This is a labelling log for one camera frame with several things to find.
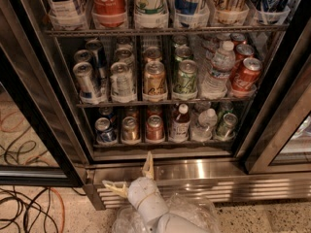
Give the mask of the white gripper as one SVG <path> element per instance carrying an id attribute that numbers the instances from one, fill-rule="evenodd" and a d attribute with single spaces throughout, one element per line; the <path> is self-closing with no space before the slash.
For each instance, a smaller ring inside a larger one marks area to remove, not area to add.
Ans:
<path id="1" fill-rule="evenodd" d="M 146 161 L 142 168 L 144 177 L 140 177 L 133 181 L 130 187 L 126 183 L 115 183 L 111 181 L 103 181 L 104 186 L 110 191 L 117 194 L 119 197 L 126 198 L 134 208 L 139 205 L 150 195 L 158 192 L 156 182 L 152 179 L 155 178 L 154 172 L 154 159 L 152 153 L 149 151 Z"/>

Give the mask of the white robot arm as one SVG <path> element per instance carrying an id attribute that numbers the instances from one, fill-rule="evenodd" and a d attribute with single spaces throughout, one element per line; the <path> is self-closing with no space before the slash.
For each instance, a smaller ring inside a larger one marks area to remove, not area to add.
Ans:
<path id="1" fill-rule="evenodd" d="M 135 208 L 148 233 L 208 233 L 188 219 L 172 214 L 160 194 L 154 174 L 154 159 L 149 151 L 142 169 L 142 176 L 130 185 L 119 186 L 103 181 L 107 189 L 125 198 Z"/>

